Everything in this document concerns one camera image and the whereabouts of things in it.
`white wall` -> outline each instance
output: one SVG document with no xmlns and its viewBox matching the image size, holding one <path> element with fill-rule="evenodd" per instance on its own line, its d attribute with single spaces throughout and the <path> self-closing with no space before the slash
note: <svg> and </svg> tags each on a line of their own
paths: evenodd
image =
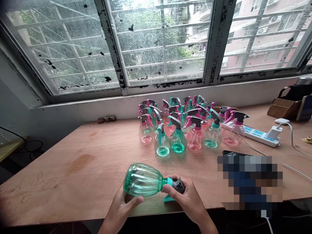
<svg viewBox="0 0 312 234">
<path fill-rule="evenodd" d="M 1 79 L 19 79 L 16 72 L 7 64 L 0 63 Z M 98 117 L 115 114 L 117 119 L 136 118 L 139 102 L 154 99 L 160 102 L 170 97 L 202 95 L 207 102 L 214 101 L 218 105 L 242 107 L 248 105 L 269 103 L 279 91 L 294 84 L 297 78 L 273 79 L 266 81 L 223 84 L 149 93 L 128 97 L 103 98 L 97 100 L 65 103 L 28 109 L 10 88 L 0 80 L 0 126 L 16 133 L 29 136 L 31 139 L 43 141 L 45 149 L 52 147 L 81 124 L 96 121 Z M 28 155 L 17 154 L 14 160 L 22 165 L 28 163 Z"/>
</svg>

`bottle cap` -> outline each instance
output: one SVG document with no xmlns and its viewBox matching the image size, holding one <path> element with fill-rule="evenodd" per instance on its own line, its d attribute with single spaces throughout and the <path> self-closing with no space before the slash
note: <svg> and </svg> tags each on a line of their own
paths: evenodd
<svg viewBox="0 0 312 234">
<path fill-rule="evenodd" d="M 183 123 L 181 123 L 181 121 L 179 121 L 177 118 L 173 116 L 169 116 L 169 119 L 170 119 L 170 122 L 175 125 L 176 130 L 181 130 L 181 127 L 182 128 L 184 127 Z"/>
</svg>

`glass pane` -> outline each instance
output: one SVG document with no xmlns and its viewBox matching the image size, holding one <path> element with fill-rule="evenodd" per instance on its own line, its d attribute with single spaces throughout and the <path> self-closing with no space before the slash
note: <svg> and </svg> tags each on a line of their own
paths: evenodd
<svg viewBox="0 0 312 234">
<path fill-rule="evenodd" d="M 110 0 L 129 85 L 202 78 L 212 3 Z"/>
<path fill-rule="evenodd" d="M 237 0 L 221 75 L 292 66 L 288 62 L 299 43 L 304 43 L 301 39 L 312 20 L 311 12 L 306 11 L 310 3 L 307 0 L 267 0 L 258 25 L 261 4 L 261 0 Z M 283 14 L 266 17 L 277 12 Z"/>
<path fill-rule="evenodd" d="M 6 12 L 53 95 L 119 87 L 94 1 L 11 0 Z"/>
</svg>

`window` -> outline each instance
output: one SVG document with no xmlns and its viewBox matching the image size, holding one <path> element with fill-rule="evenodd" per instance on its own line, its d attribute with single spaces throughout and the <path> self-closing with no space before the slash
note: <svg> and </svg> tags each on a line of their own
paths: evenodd
<svg viewBox="0 0 312 234">
<path fill-rule="evenodd" d="M 240 9 L 241 9 L 240 7 L 241 7 L 241 2 L 236 4 L 233 17 L 236 17 L 239 15 Z"/>
<path fill-rule="evenodd" d="M 229 37 L 229 38 L 234 37 L 234 32 L 230 32 L 229 35 L 228 35 L 228 37 Z M 232 41 L 233 41 L 233 40 L 231 40 L 231 39 L 227 40 L 227 44 L 232 43 Z"/>
<path fill-rule="evenodd" d="M 292 28 L 295 24 L 297 17 L 298 17 L 298 14 L 291 14 L 288 16 L 283 16 L 279 24 L 278 31 Z"/>
<path fill-rule="evenodd" d="M 251 11 L 255 11 L 255 10 L 259 9 L 260 5 L 261 5 L 261 0 L 254 0 Z"/>
<path fill-rule="evenodd" d="M 60 100 L 52 103 L 309 71 L 302 58 L 312 54 L 312 14 L 302 0 L 295 9 L 261 0 L 7 2 L 2 41 L 30 64 L 49 100 Z M 225 8 L 226 18 L 213 17 Z"/>
</svg>

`air conditioner unit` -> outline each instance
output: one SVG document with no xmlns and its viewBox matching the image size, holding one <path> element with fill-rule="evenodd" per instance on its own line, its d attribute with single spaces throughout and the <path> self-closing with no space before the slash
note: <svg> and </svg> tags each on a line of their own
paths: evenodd
<svg viewBox="0 0 312 234">
<path fill-rule="evenodd" d="M 282 19 L 282 16 L 273 16 L 273 17 L 270 19 L 269 24 L 278 23 L 278 22 L 281 21 L 281 19 Z"/>
<path fill-rule="evenodd" d="M 279 0 L 268 0 L 267 5 L 266 6 L 271 6 L 275 3 L 277 3 Z"/>
<path fill-rule="evenodd" d="M 266 32 L 267 32 L 267 27 L 261 28 L 261 29 L 258 30 L 257 35 L 259 35 L 259 34 L 264 34 L 264 33 L 266 33 Z"/>
</svg>

